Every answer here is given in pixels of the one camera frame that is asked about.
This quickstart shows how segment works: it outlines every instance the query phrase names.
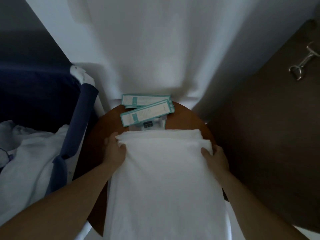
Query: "person's right hand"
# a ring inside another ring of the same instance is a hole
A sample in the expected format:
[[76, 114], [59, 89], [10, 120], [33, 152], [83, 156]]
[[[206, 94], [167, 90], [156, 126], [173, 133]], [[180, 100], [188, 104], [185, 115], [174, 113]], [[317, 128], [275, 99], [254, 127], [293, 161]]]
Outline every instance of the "person's right hand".
[[211, 156], [207, 149], [202, 148], [201, 153], [207, 161], [209, 169], [214, 173], [214, 176], [218, 181], [224, 174], [230, 173], [229, 163], [226, 155], [223, 152], [222, 147], [218, 145], [213, 146], [214, 155]]

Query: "round wooden table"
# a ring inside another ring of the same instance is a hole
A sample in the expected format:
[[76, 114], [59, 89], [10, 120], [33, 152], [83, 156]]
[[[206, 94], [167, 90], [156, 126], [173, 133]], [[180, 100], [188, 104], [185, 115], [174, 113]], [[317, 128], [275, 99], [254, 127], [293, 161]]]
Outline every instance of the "round wooden table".
[[[181, 104], [173, 102], [175, 112], [168, 115], [166, 122], [167, 130], [195, 130], [200, 129], [202, 137], [215, 144], [214, 137], [206, 124], [191, 110]], [[74, 179], [89, 172], [102, 162], [103, 143], [110, 134], [119, 134], [128, 131], [128, 127], [123, 127], [120, 114], [129, 111], [124, 106], [119, 105], [102, 116], [94, 126], [90, 134], [85, 138], [79, 156], [78, 164], [74, 173]], [[92, 227], [102, 236], [104, 222], [107, 211], [107, 185], [102, 190], [94, 208], [92, 209], [88, 221]]]

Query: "table top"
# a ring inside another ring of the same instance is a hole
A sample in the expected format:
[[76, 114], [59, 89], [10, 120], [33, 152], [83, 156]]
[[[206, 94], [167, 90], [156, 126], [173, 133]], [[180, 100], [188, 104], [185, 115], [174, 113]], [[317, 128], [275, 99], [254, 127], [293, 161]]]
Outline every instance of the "table top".
[[[200, 129], [202, 137], [215, 144], [214, 137], [206, 124], [191, 110], [181, 104], [173, 102], [175, 112], [168, 115], [166, 122], [167, 130], [195, 130]], [[74, 179], [81, 177], [102, 162], [103, 143], [110, 134], [118, 132], [122, 134], [129, 131], [128, 127], [123, 127], [120, 114], [129, 111], [123, 105], [119, 105], [102, 116], [98, 123], [85, 138], [78, 164], [74, 173]], [[103, 235], [104, 222], [107, 211], [107, 185], [98, 197], [94, 208], [92, 209], [88, 221], [92, 227]]]

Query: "white floor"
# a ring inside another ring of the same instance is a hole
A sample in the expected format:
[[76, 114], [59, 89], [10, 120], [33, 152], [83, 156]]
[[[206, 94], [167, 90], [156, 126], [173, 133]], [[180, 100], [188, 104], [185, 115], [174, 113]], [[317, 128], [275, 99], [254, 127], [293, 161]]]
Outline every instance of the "white floor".
[[[232, 231], [232, 240], [245, 240], [242, 231], [240, 229], [240, 226], [238, 224], [238, 221], [236, 219], [236, 215], [230, 205], [229, 202], [226, 201], [226, 208], [227, 211], [229, 213], [229, 217], [230, 217], [230, 223], [231, 223], [231, 231]], [[85, 230], [83, 230], [83, 235], [85, 235], [88, 231], [88, 225], [85, 228]], [[310, 240], [320, 240], [320, 234], [315, 233], [315, 232], [311, 232], [302, 228], [297, 227], [297, 229], [302, 232], [307, 238], [309, 238]], [[82, 240], [83, 237], [78, 236], [78, 238], [76, 240]], [[103, 238], [92, 228], [89, 233], [87, 234], [87, 236], [84, 238], [84, 240], [102, 240]]]

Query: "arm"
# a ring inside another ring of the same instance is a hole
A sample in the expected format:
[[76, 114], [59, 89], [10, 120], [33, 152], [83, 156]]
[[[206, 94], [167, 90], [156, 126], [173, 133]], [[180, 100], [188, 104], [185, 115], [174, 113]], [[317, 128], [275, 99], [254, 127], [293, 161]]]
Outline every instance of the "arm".
[[264, 206], [230, 173], [228, 160], [221, 147], [214, 145], [214, 149], [214, 156], [204, 148], [201, 153], [226, 193], [246, 240], [307, 240], [294, 226]]
[[74, 239], [103, 187], [126, 158], [126, 146], [118, 146], [117, 134], [108, 138], [101, 165], [17, 214], [0, 227], [1, 238]]

